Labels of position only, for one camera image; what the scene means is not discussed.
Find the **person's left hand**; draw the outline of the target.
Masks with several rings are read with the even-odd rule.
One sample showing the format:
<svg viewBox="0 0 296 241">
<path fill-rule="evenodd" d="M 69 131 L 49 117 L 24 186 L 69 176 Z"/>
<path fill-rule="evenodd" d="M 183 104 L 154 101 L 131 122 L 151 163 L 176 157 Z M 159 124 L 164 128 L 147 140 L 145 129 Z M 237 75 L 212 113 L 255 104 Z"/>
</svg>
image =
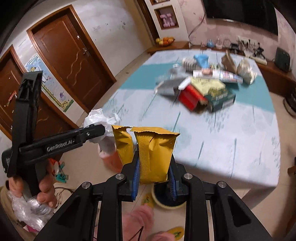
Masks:
<svg viewBox="0 0 296 241">
<path fill-rule="evenodd" d="M 23 195 L 24 181 L 20 177 L 10 177 L 8 179 L 7 190 L 20 198 Z M 47 165 L 47 175 L 39 183 L 40 192 L 37 195 L 37 200 L 40 203 L 45 203 L 49 207 L 55 207 L 57 204 L 57 198 L 55 196 L 54 188 L 54 177 L 52 176 L 52 166 L 48 161 Z"/>
</svg>

